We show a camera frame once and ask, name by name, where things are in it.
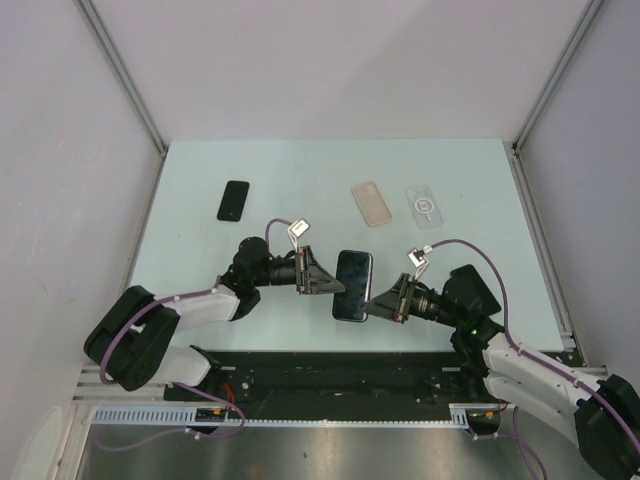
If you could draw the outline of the beige pink phone case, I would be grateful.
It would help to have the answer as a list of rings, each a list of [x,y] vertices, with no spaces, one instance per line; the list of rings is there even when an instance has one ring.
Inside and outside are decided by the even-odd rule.
[[[374,182],[355,185],[351,193],[369,227],[379,227],[392,221],[391,211]]]

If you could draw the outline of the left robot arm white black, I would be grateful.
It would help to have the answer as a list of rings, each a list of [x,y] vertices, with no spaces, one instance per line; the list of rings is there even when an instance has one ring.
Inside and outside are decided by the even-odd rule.
[[[99,366],[107,385],[131,392],[152,380],[182,383],[207,400],[219,392],[220,374],[196,348],[172,347],[174,335],[240,320],[261,301],[261,287],[289,285],[301,295],[345,291],[309,246],[275,256],[265,239],[249,237],[239,244],[227,271],[207,289],[159,298],[140,285],[127,288],[89,334],[83,351]]]

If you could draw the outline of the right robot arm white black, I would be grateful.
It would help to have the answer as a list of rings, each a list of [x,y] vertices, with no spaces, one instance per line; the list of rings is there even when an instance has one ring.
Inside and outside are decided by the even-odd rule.
[[[403,274],[364,310],[396,323],[415,316],[451,327],[469,399],[492,396],[524,409],[576,445],[605,479],[638,473],[639,396],[633,386],[618,375],[602,380],[508,339],[491,318],[501,310],[498,301],[473,266],[452,271],[441,292]]]

